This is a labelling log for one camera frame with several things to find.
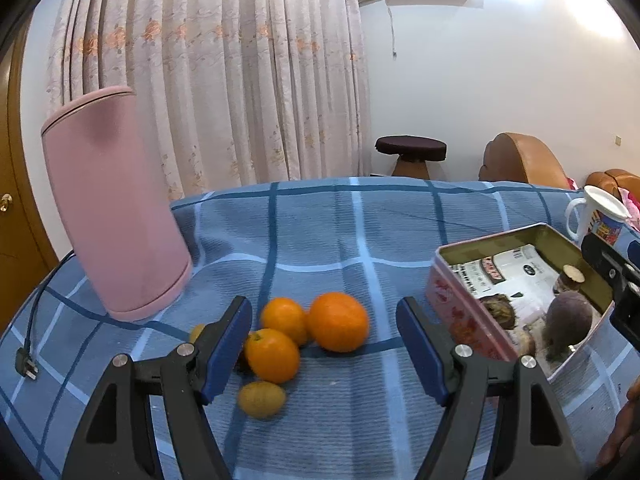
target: orange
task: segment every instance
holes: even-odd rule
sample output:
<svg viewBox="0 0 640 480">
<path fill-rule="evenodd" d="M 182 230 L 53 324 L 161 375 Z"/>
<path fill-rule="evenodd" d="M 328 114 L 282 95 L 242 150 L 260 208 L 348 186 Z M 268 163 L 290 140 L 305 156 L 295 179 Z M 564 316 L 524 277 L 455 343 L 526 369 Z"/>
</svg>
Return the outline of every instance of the orange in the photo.
<svg viewBox="0 0 640 480">
<path fill-rule="evenodd" d="M 244 343 L 244 355 L 254 374 L 270 383 L 292 380 L 300 367 L 298 346 L 273 328 L 251 332 Z"/>
<path fill-rule="evenodd" d="M 352 296 L 328 292 L 311 304 L 307 327 L 322 348 L 353 352 L 369 336 L 369 314 Z"/>
<path fill-rule="evenodd" d="M 288 335 L 298 346 L 309 339 L 306 333 L 306 312 L 289 298 L 273 298 L 260 314 L 260 323 L 265 328 L 279 330 Z"/>
</svg>

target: pink cloth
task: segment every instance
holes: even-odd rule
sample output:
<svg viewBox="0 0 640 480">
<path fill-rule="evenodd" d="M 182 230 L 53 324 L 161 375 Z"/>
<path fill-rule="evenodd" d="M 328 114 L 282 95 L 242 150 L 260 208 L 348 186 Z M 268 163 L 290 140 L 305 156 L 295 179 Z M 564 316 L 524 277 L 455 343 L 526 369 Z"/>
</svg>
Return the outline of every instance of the pink cloth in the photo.
<svg viewBox="0 0 640 480">
<path fill-rule="evenodd" d="M 618 191 L 622 197 L 622 203 L 628 209 L 631 218 L 626 223 L 636 231 L 640 232 L 640 203 L 633 194 L 623 187 L 619 187 Z"/>
</svg>

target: metal screw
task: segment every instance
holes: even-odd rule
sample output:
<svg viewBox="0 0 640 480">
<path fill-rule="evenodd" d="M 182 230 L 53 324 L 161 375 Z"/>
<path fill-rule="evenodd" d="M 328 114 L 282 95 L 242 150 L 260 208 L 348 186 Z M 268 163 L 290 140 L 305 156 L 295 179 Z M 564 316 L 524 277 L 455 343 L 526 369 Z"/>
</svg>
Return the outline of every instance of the metal screw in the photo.
<svg viewBox="0 0 640 480">
<path fill-rule="evenodd" d="M 178 348 L 176 351 L 178 352 L 178 355 L 185 357 L 187 355 L 193 354 L 193 350 L 194 350 L 194 347 L 191 343 L 182 343 L 181 345 L 178 345 Z"/>
<path fill-rule="evenodd" d="M 113 366 L 120 368 L 121 366 L 127 364 L 128 360 L 129 358 L 126 355 L 118 354 L 111 360 L 111 362 L 113 363 Z"/>
<path fill-rule="evenodd" d="M 471 349 L 469 345 L 458 345 L 456 346 L 456 354 L 460 357 L 471 357 L 474 351 Z"/>
<path fill-rule="evenodd" d="M 536 360 L 530 355 L 522 356 L 522 359 L 520 359 L 520 362 L 522 363 L 522 366 L 524 366 L 525 368 L 535 368 L 537 364 Z"/>
</svg>

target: white mug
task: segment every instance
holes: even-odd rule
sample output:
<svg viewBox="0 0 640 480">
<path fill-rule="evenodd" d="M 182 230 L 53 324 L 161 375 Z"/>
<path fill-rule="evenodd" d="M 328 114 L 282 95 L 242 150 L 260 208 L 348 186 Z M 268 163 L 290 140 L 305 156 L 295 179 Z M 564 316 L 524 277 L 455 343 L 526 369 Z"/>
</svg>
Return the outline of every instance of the white mug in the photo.
<svg viewBox="0 0 640 480">
<path fill-rule="evenodd" d="M 578 215 L 578 231 L 574 233 L 569 229 L 569 217 L 578 204 L 584 204 L 585 207 Z M 594 233 L 611 246 L 618 239 L 626 220 L 631 218 L 629 211 L 620 200 L 595 186 L 584 186 L 584 198 L 571 200 L 564 216 L 569 238 L 578 245 L 582 244 L 582 239 L 587 233 Z"/>
</svg>

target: floral curtain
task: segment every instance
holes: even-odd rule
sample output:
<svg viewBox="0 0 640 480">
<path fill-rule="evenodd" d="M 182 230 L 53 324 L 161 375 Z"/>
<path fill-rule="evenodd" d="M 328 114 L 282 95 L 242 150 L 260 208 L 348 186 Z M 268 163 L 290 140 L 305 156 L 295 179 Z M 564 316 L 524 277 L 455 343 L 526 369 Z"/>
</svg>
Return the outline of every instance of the floral curtain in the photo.
<svg viewBox="0 0 640 480">
<path fill-rule="evenodd" d="M 357 0 L 63 0 L 50 111 L 126 84 L 171 199 L 369 172 Z"/>
</svg>

